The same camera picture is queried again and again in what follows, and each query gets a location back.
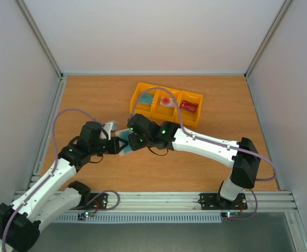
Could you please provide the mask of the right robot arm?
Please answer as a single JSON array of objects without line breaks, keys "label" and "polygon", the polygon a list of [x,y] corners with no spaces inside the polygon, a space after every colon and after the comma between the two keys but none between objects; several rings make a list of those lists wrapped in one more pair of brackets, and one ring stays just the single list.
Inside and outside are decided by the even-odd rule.
[{"label": "right robot arm", "polygon": [[216,197],[201,203],[219,209],[242,207],[238,198],[244,189],[253,189],[261,159],[253,142],[248,138],[240,141],[215,139],[191,132],[181,125],[165,121],[161,125],[142,114],[132,116],[127,123],[132,131],[129,145],[133,151],[143,148],[184,151],[217,161],[232,169],[229,177],[219,187]]}]

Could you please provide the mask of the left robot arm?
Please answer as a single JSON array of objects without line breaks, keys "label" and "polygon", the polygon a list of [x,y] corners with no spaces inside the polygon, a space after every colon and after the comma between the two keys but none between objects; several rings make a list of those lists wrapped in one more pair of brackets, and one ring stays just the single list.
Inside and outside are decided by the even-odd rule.
[{"label": "left robot arm", "polygon": [[74,181],[59,195],[57,190],[86,164],[93,156],[119,154],[128,142],[118,136],[117,122],[100,124],[88,121],[78,136],[56,153],[48,171],[22,196],[9,205],[0,205],[0,240],[2,251],[29,251],[41,232],[59,215],[68,210],[85,210],[83,216],[91,217],[106,208],[106,191],[92,195],[90,187]]}]

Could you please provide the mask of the beige card holder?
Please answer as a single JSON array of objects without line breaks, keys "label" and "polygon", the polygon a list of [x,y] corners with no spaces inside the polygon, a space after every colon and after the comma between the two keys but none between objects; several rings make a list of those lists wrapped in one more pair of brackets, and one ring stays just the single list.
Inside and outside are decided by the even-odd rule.
[{"label": "beige card holder", "polygon": [[132,131],[130,129],[124,129],[115,132],[115,136],[121,139],[119,142],[119,146],[121,148],[121,151],[119,152],[120,156],[124,156],[132,152],[132,148],[129,144],[129,135],[131,133]]}]

